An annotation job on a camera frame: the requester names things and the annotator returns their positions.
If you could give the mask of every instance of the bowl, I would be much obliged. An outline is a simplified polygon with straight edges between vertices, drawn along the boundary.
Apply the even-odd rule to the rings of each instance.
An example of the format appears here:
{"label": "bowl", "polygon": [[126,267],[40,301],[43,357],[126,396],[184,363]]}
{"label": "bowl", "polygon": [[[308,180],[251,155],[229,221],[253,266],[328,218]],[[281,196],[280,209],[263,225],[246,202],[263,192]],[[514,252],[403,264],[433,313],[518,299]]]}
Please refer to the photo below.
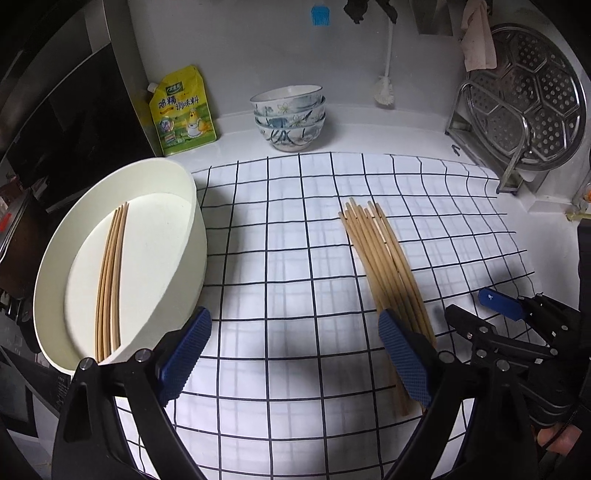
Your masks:
{"label": "bowl", "polygon": [[326,99],[322,97],[317,106],[309,107],[299,113],[292,113],[284,116],[265,116],[255,113],[257,124],[272,128],[293,128],[309,127],[324,117],[324,103]]}
{"label": "bowl", "polygon": [[307,148],[310,143],[318,138],[324,125],[323,116],[315,124],[309,127],[273,128],[256,124],[261,135],[273,147],[282,152],[299,152]]}
{"label": "bowl", "polygon": [[300,113],[312,108],[322,100],[319,85],[291,85],[259,93],[251,98],[256,115],[282,116]]}
{"label": "bowl", "polygon": [[112,212],[129,202],[121,259],[121,346],[102,364],[126,361],[181,328],[203,284],[207,239],[193,177],[178,163],[150,158],[94,185],[70,209],[41,260],[33,315],[39,346],[73,375],[95,357],[95,309]]}

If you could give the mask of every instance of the finger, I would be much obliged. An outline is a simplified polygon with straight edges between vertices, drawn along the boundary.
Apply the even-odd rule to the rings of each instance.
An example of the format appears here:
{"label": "finger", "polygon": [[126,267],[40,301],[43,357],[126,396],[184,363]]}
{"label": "finger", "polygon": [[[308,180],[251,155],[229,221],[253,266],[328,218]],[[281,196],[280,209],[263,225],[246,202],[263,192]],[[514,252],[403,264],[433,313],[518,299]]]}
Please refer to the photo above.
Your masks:
{"label": "finger", "polygon": [[[542,429],[538,433],[538,444],[544,446],[562,427],[562,424],[556,424],[549,429]],[[569,425],[566,430],[549,447],[550,452],[568,455],[574,444],[581,435],[581,431],[574,425]]]}

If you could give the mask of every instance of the metal steamer rack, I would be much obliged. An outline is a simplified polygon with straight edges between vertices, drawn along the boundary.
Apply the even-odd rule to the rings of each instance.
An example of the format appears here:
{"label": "metal steamer rack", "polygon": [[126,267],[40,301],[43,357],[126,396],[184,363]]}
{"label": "metal steamer rack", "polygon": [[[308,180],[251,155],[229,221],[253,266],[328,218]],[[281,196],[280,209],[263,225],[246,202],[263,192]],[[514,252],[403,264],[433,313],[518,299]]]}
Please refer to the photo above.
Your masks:
{"label": "metal steamer rack", "polygon": [[468,74],[446,132],[499,176],[497,193],[516,192],[524,170],[534,172],[526,183],[536,191],[581,143],[583,89],[565,55],[536,30],[501,24],[492,38],[497,68]]}

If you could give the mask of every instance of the brand logo on pouch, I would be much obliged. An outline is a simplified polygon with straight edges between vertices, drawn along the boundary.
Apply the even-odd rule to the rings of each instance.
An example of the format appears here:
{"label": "brand logo on pouch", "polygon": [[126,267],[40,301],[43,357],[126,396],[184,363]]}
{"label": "brand logo on pouch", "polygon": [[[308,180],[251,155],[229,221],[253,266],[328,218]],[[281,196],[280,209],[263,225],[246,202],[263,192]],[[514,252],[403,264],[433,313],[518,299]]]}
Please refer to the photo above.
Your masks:
{"label": "brand logo on pouch", "polygon": [[177,82],[170,87],[166,87],[166,95],[174,95],[183,91],[183,82]]}

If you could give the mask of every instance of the pink cloth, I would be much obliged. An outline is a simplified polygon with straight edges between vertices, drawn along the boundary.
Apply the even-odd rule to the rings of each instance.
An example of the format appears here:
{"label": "pink cloth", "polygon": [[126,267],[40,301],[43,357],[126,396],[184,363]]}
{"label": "pink cloth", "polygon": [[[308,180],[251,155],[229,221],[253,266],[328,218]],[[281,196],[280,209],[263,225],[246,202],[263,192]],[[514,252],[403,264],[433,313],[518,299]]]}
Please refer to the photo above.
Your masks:
{"label": "pink cloth", "polygon": [[462,16],[462,40],[466,71],[496,68],[495,44],[488,23],[485,0],[468,0]]}

